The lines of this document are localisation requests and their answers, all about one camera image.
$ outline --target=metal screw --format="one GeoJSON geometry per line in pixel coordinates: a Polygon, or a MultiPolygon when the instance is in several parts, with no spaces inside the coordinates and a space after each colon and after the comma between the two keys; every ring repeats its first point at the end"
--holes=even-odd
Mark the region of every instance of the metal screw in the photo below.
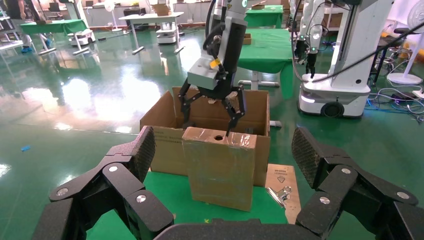
{"type": "Polygon", "coordinates": [[[136,200],[137,200],[137,203],[142,203],[146,200],[146,195],[138,195],[136,200]]]}
{"type": "Polygon", "coordinates": [[[63,196],[68,192],[68,189],[66,187],[59,189],[59,191],[57,191],[57,195],[58,196],[63,196]]]}
{"type": "Polygon", "coordinates": [[[116,170],[118,170],[117,166],[111,166],[109,167],[109,172],[115,172],[116,170]]]}
{"type": "Polygon", "coordinates": [[[325,196],[320,197],[319,200],[323,204],[330,204],[330,199],[326,198],[325,196]]]}
{"type": "Polygon", "coordinates": [[[351,174],[351,171],[347,168],[342,168],[341,171],[345,174],[351,174]]]}
{"type": "Polygon", "coordinates": [[[410,196],[402,191],[398,191],[396,194],[403,199],[410,199],[410,196]]]}

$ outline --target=black cable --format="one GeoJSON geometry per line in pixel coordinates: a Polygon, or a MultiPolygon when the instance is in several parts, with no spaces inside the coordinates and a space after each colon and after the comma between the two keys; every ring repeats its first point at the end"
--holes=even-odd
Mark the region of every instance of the black cable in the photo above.
{"type": "MultiPolygon", "coordinates": [[[[300,5],[301,5],[301,2],[302,2],[302,0],[299,0],[299,1],[298,1],[298,3],[297,3],[296,11],[294,12],[294,19],[296,19],[296,16],[298,15],[298,11],[299,11],[299,7],[300,7],[300,5]]],[[[355,67],[356,65],[358,65],[358,64],[362,63],[363,61],[367,60],[368,58],[370,58],[370,57],[374,56],[376,53],[378,53],[378,52],[380,52],[380,51],[384,50],[385,48],[390,47],[391,45],[393,45],[393,44],[394,44],[394,43],[396,43],[397,41],[399,41],[399,40],[403,39],[404,37],[406,37],[406,36],[407,36],[407,35],[409,35],[410,33],[415,32],[416,30],[418,30],[418,29],[422,28],[423,26],[424,26],[424,21],[423,21],[422,23],[420,23],[419,25],[417,25],[416,27],[414,27],[414,28],[410,29],[409,31],[402,33],[400,36],[398,36],[397,38],[395,38],[394,40],[392,40],[392,41],[391,41],[391,42],[389,42],[388,44],[386,44],[386,45],[384,45],[384,46],[381,46],[381,47],[377,48],[377,50],[375,50],[374,52],[372,52],[372,53],[370,53],[370,54],[368,54],[368,55],[364,56],[363,58],[361,58],[361,59],[359,59],[358,61],[356,61],[356,62],[352,63],[351,65],[349,65],[349,66],[347,66],[347,67],[343,68],[342,70],[340,70],[340,71],[338,71],[338,72],[336,72],[336,73],[333,73],[333,74],[331,74],[331,75],[329,75],[329,76],[326,76],[326,77],[324,77],[324,78],[320,78],[320,79],[313,80],[313,81],[303,80],[303,79],[302,79],[302,77],[299,75],[299,72],[298,72],[298,70],[296,69],[296,61],[295,61],[295,46],[293,45],[293,42],[292,42],[292,44],[291,44],[291,55],[292,55],[292,60],[291,60],[291,62],[292,62],[292,65],[293,65],[294,73],[295,73],[296,77],[297,77],[300,81],[305,82],[305,83],[316,83],[316,82],[322,82],[322,81],[325,81],[325,80],[327,80],[327,79],[333,78],[333,77],[335,77],[335,76],[337,76],[337,75],[339,75],[339,74],[341,74],[341,73],[344,73],[344,72],[346,72],[347,70],[349,70],[349,69],[351,69],[351,68],[355,67]]],[[[292,41],[294,40],[294,31],[295,31],[295,29],[294,29],[293,27],[291,27],[291,40],[292,40],[292,41]]]]}
{"type": "Polygon", "coordinates": [[[210,4],[209,4],[209,9],[207,10],[206,23],[204,25],[204,36],[205,37],[207,37],[209,35],[209,24],[210,24],[210,21],[211,21],[211,14],[212,14],[212,10],[214,9],[216,1],[217,0],[211,0],[210,4]]]}
{"type": "Polygon", "coordinates": [[[208,43],[210,43],[216,35],[218,35],[221,31],[224,31],[225,29],[225,23],[221,22],[220,24],[216,25],[211,31],[210,34],[206,36],[206,39],[203,42],[203,50],[206,50],[208,48],[208,43]]]}

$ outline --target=robotic arm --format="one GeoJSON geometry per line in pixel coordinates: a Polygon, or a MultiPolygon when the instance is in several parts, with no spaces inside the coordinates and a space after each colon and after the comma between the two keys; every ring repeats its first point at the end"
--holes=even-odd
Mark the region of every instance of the robotic arm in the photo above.
{"type": "Polygon", "coordinates": [[[303,64],[304,53],[307,51],[307,46],[309,46],[306,73],[310,71],[311,78],[315,75],[315,62],[317,61],[317,53],[320,47],[321,36],[323,35],[321,22],[324,19],[324,3],[325,0],[305,0],[303,17],[300,21],[300,36],[296,43],[295,53],[301,64],[303,64]]]}
{"type": "Polygon", "coordinates": [[[244,21],[246,6],[247,0],[216,2],[211,26],[205,26],[207,36],[202,46],[204,52],[188,71],[187,79],[178,94],[181,111],[184,114],[184,129],[195,126],[195,123],[190,121],[190,104],[203,96],[220,100],[227,110],[230,117],[227,136],[237,125],[238,120],[245,115],[243,87],[234,87],[233,81],[247,27],[247,22],[244,21]],[[197,86],[199,93],[189,98],[187,91],[191,85],[197,86]],[[231,92],[237,92],[238,110],[226,99],[231,92]]]}

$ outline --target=open cardboard box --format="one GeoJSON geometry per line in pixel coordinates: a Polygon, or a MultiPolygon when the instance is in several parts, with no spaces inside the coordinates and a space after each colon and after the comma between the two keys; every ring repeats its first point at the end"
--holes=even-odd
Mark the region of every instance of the open cardboard box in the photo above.
{"type": "Polygon", "coordinates": [[[164,3],[160,3],[160,4],[154,4],[152,5],[154,12],[158,15],[158,16],[168,16],[171,15],[172,12],[170,10],[170,8],[168,7],[168,5],[164,4],[164,3]]]}
{"type": "MultiPolygon", "coordinates": [[[[153,126],[156,141],[156,153],[151,163],[153,172],[187,176],[182,137],[184,115],[178,99],[180,87],[173,87],[173,96],[167,91],[140,120],[140,129],[153,126]]],[[[189,89],[188,97],[198,91],[189,89]]],[[[267,178],[268,156],[270,154],[270,98],[267,91],[244,91],[246,115],[233,129],[245,133],[252,128],[257,135],[253,185],[264,187],[267,178]]],[[[202,97],[191,104],[190,120],[198,128],[226,131],[230,117],[221,102],[213,104],[202,97]]]]}

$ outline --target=power strip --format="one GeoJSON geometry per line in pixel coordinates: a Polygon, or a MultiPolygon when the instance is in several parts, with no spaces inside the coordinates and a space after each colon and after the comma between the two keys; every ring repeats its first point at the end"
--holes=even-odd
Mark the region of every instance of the power strip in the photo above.
{"type": "Polygon", "coordinates": [[[412,93],[413,93],[415,96],[417,96],[418,98],[420,98],[420,99],[424,99],[424,92],[417,90],[417,91],[412,91],[412,93]]]}

